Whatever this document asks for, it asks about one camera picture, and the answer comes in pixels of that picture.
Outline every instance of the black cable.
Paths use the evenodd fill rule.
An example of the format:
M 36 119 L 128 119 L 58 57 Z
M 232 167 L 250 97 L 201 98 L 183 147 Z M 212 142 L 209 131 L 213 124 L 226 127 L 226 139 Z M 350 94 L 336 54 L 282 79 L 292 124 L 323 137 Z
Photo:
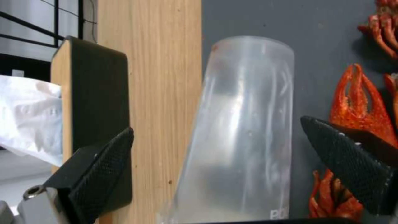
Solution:
M 93 7 L 93 21 L 94 21 L 94 18 L 95 18 L 94 3 L 93 3 L 93 0 L 90 0 L 90 2 L 91 2 L 91 6 Z M 94 37 L 94 24 L 91 26 L 91 36 L 93 37 L 94 42 L 97 43 L 97 40 Z
M 46 3 L 46 4 L 49 4 L 50 6 L 52 6 L 52 7 L 55 7 L 53 4 L 51 4 L 50 2 L 46 2 L 45 0 L 40 0 L 40 1 L 42 1 L 42 2 L 44 2 L 44 3 Z M 76 16 L 76 17 L 79 17 L 79 15 L 77 15 L 77 14 L 75 14 L 75 13 L 73 13 L 73 12 L 71 12 L 71 11 L 68 11 L 68 10 L 66 10 L 66 9 L 63 9 L 63 8 L 58 8 L 59 10 L 62 10 L 62 11 L 64 11 L 64 12 L 67 12 L 67 13 L 69 13 L 69 14 L 72 14 L 72 15 L 74 15 L 74 16 Z M 93 21 L 89 21 L 89 20 L 86 20 L 86 19 L 84 19 L 83 18 L 83 20 L 85 21 L 85 22 L 88 22 L 88 23 L 91 23 L 91 24 L 97 24 L 96 22 L 94 22 L 94 19 L 93 19 Z

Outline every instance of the crayfish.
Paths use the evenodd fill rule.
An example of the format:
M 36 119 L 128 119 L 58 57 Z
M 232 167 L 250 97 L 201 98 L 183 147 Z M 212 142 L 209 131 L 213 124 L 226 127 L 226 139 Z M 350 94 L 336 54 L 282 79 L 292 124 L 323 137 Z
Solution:
M 373 38 L 396 60 L 398 0 L 377 0 L 376 6 L 377 13 L 369 16 L 368 24 L 359 25 L 358 30 Z M 384 82 L 393 96 L 395 124 L 398 125 L 398 74 L 385 74 Z M 358 64 L 350 65 L 340 79 L 329 120 L 339 126 L 369 131 L 398 149 L 394 127 L 383 100 Z M 309 202 L 311 218 L 342 217 L 359 221 L 363 206 L 329 169 L 322 180 L 318 171 L 314 172 L 314 177 L 315 183 Z

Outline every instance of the translucent cup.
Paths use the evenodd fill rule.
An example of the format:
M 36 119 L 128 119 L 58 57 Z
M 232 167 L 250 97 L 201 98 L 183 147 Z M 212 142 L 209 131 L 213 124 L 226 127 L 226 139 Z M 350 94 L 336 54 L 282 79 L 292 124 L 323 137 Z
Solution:
M 287 218 L 294 53 L 263 37 L 212 47 L 172 223 Z

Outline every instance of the wood grain surface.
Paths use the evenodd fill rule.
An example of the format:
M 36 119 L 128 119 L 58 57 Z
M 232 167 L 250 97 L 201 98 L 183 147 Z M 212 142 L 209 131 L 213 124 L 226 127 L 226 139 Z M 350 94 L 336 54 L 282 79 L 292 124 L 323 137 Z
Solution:
M 64 163 L 73 154 L 70 43 L 68 40 L 65 40 L 60 46 L 51 61 L 51 82 L 62 87 L 62 162 Z M 57 169 L 57 167 L 53 166 L 52 172 L 54 173 Z
M 100 0 L 98 44 L 129 61 L 133 202 L 101 219 L 155 223 L 174 194 L 201 93 L 200 0 Z

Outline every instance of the dark gray wall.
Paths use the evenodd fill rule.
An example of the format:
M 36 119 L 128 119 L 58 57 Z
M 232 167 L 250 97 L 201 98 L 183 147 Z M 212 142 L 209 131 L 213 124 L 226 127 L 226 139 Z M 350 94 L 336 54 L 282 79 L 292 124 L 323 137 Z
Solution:
M 373 0 L 203 0 L 203 71 L 212 44 L 225 37 L 270 37 L 295 51 L 291 218 L 308 217 L 312 171 L 324 170 L 299 118 L 328 119 L 334 89 L 352 63 L 363 66 L 390 105 L 382 74 L 398 67 L 356 29 L 374 11 Z M 386 223 L 386 218 L 365 214 L 364 223 Z

